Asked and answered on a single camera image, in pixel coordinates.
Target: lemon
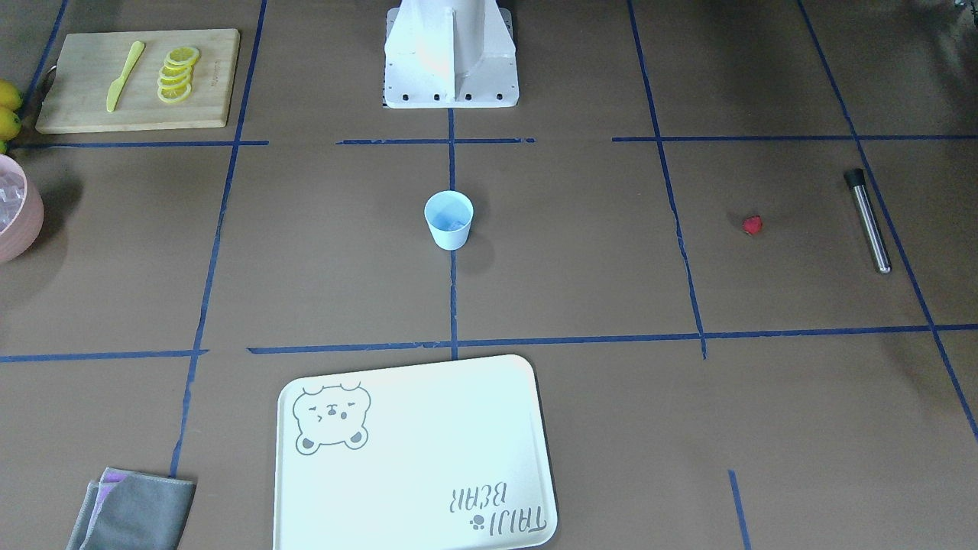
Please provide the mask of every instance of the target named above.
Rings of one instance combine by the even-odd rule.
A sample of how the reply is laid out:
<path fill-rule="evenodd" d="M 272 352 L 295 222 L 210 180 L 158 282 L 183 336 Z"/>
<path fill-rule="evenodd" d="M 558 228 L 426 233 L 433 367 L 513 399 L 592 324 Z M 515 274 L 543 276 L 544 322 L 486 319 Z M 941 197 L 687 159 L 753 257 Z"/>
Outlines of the lemon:
<path fill-rule="evenodd" d="M 193 65 L 198 59 L 200 59 L 200 50 L 194 46 L 180 46 L 179 48 L 170 50 L 170 53 L 166 54 L 165 63 L 174 67 L 182 67 Z"/>
<path fill-rule="evenodd" d="M 180 88 L 190 84 L 191 76 L 189 74 L 181 77 L 178 80 L 166 80 L 162 76 L 156 80 L 156 86 L 160 90 L 172 90 L 174 88 Z"/>
<path fill-rule="evenodd" d="M 158 88 L 156 90 L 156 96 L 159 97 L 159 100 L 163 103 L 177 103 L 187 99 L 193 89 L 194 87 L 191 86 L 190 82 L 187 82 L 186 86 L 181 86 L 179 88 L 171 88 L 168 90 Z"/>
<path fill-rule="evenodd" d="M 23 96 L 14 84 L 0 78 L 0 107 L 16 111 L 23 105 Z"/>
<path fill-rule="evenodd" d="M 0 107 L 0 141 L 10 141 L 19 133 L 21 118 L 6 107 Z"/>
<path fill-rule="evenodd" d="M 174 68 L 169 65 L 164 65 L 162 69 L 159 70 L 160 80 L 182 80 L 185 76 L 194 73 L 193 67 L 178 67 Z"/>

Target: red object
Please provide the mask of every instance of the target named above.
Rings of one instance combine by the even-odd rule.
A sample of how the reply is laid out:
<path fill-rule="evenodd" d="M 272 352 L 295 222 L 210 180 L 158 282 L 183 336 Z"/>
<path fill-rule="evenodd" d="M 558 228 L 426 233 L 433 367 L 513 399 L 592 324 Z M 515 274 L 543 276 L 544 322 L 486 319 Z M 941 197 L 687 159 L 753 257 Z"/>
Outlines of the red object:
<path fill-rule="evenodd" d="M 761 216 L 750 216 L 743 220 L 743 224 L 740 227 L 743 227 L 743 231 L 747 235 L 757 235 L 761 232 L 761 227 L 763 226 L 764 223 L 761 221 Z"/>

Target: bear cartoon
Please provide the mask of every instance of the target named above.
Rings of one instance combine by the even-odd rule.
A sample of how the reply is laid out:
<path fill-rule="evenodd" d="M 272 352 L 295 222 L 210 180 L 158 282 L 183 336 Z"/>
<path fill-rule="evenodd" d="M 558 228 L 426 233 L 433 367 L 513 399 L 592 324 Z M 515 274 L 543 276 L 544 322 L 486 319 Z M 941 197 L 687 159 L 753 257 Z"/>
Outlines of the bear cartoon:
<path fill-rule="evenodd" d="M 302 454 L 313 454 L 320 445 L 345 443 L 359 449 L 367 443 L 367 409 L 370 394 L 357 386 L 323 386 L 318 390 L 302 389 L 292 406 L 292 416 L 299 423 L 295 448 Z"/>

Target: white tray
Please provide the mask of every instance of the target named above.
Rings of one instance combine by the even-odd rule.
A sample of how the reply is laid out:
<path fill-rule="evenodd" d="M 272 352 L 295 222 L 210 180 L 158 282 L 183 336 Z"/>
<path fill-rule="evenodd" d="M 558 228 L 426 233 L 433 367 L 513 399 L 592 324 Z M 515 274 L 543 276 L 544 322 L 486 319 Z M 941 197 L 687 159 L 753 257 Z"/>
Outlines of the white tray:
<path fill-rule="evenodd" d="M 503 355 L 279 396 L 274 550 L 537 546 L 557 514 L 536 377 Z"/>

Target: metal rod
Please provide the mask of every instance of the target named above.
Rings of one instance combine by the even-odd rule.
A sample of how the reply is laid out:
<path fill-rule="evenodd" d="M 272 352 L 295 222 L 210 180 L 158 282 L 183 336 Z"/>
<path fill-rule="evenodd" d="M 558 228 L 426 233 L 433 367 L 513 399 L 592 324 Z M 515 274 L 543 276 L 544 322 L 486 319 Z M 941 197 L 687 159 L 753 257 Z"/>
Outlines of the metal rod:
<path fill-rule="evenodd" d="M 869 241 L 869 249 L 872 251 L 872 259 L 876 263 L 876 270 L 880 273 L 890 272 L 890 256 L 886 253 L 883 245 L 883 238 L 879 235 L 879 225 L 876 224 L 876 214 L 872 210 L 872 203 L 866 194 L 866 177 L 861 168 L 854 168 L 845 173 L 846 183 L 853 193 L 856 201 L 856 208 L 859 209 L 860 219 L 863 221 L 863 230 Z"/>

